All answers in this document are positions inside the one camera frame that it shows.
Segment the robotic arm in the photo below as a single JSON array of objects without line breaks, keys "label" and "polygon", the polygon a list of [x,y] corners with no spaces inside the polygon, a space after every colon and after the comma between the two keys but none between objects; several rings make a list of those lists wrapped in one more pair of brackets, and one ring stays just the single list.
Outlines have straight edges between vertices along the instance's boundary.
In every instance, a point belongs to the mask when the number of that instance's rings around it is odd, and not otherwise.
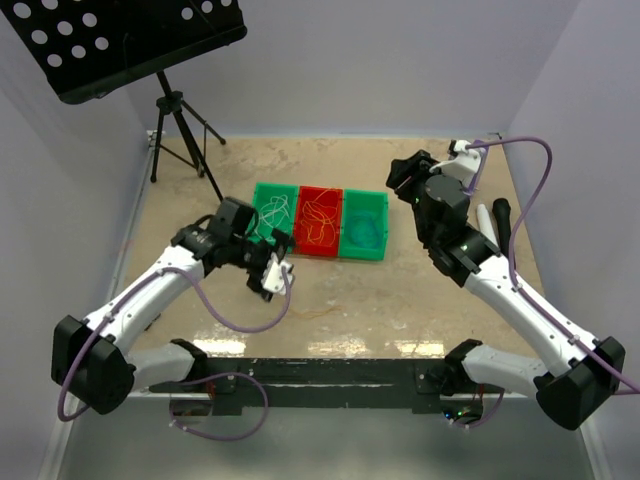
[{"label": "robotic arm", "polygon": [[[407,160],[394,160],[387,187],[411,205],[418,239],[434,266],[490,305],[539,355],[540,360],[512,355],[467,340],[445,361],[450,367],[449,391],[472,381],[496,385],[535,397],[559,425],[574,430],[617,389],[619,381],[575,345],[580,339],[616,370],[622,371],[625,351],[614,338],[598,340],[535,293],[518,277],[509,280],[508,260],[484,235],[467,223],[470,198],[466,187],[477,171],[477,154],[452,142],[450,154],[459,160],[438,163],[421,150]],[[526,289],[547,312],[566,325],[567,338],[519,293]]]},{"label": "robotic arm", "polygon": [[283,276],[289,284],[294,280],[293,266],[284,260],[293,239],[274,229],[273,246],[250,240],[256,214],[249,204],[224,199],[215,215],[202,219],[208,220],[206,227],[197,222],[181,229],[153,266],[107,305],[81,321],[64,318],[54,332],[53,380],[64,384],[92,334],[95,340],[71,372],[69,391],[98,413],[114,410],[132,390],[199,378],[203,353],[184,340],[134,354],[129,350],[171,302],[222,265],[246,269],[247,286],[266,301],[285,293]]}]

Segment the music stand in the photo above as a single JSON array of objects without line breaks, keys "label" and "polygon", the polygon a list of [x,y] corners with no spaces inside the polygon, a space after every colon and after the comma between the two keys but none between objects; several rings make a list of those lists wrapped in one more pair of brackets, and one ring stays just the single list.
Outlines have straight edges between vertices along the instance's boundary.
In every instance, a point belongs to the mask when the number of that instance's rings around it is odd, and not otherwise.
[{"label": "music stand", "polygon": [[[182,114],[191,113],[224,139],[172,91],[164,70],[244,38],[237,0],[0,0],[0,9],[38,62],[60,100],[80,104],[157,74],[164,96],[155,141],[152,181],[162,148],[207,175],[222,193]],[[161,146],[164,116],[172,114],[191,162]]]}]

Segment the white wall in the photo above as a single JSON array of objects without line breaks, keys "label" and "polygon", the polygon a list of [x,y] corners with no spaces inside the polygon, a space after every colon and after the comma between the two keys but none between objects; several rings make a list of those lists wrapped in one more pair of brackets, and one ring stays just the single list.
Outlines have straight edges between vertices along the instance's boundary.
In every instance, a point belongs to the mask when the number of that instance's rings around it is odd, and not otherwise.
[{"label": "white wall", "polygon": [[145,162],[124,92],[58,101],[0,16],[0,478],[32,479],[55,419],[53,328],[107,293]]},{"label": "white wall", "polygon": [[[240,0],[247,37],[167,75],[222,133],[495,132],[509,126],[577,4]],[[155,127],[157,80],[129,93]],[[177,133],[173,122],[167,129]]]},{"label": "white wall", "polygon": [[[509,130],[547,139],[551,179],[528,222],[550,300],[627,348],[640,379],[640,3],[583,0]],[[521,194],[538,181],[543,152],[508,149]],[[638,478],[638,398],[596,416],[613,478]]]}]

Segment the plastic bin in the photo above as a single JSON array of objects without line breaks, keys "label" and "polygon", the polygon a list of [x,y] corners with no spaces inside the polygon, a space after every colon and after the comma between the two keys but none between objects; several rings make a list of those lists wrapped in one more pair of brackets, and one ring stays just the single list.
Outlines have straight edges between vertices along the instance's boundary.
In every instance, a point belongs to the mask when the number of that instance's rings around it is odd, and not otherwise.
[{"label": "plastic bin", "polygon": [[339,256],[382,260],[389,237],[386,193],[345,190]]},{"label": "plastic bin", "polygon": [[294,253],[338,256],[342,196],[341,189],[300,187],[293,228]]},{"label": "plastic bin", "polygon": [[275,240],[271,231],[274,228],[292,234],[297,204],[297,186],[257,183],[253,194],[253,206],[258,211],[259,223],[252,239],[257,239],[260,235],[273,245]]}]

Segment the perforated black panel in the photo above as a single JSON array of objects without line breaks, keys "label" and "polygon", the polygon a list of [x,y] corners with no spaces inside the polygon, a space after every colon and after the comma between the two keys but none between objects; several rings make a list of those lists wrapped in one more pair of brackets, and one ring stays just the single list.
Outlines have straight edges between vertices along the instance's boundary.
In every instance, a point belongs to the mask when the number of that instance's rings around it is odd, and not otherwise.
[{"label": "perforated black panel", "polygon": [[0,0],[0,9],[71,104],[247,33],[237,0]]}]

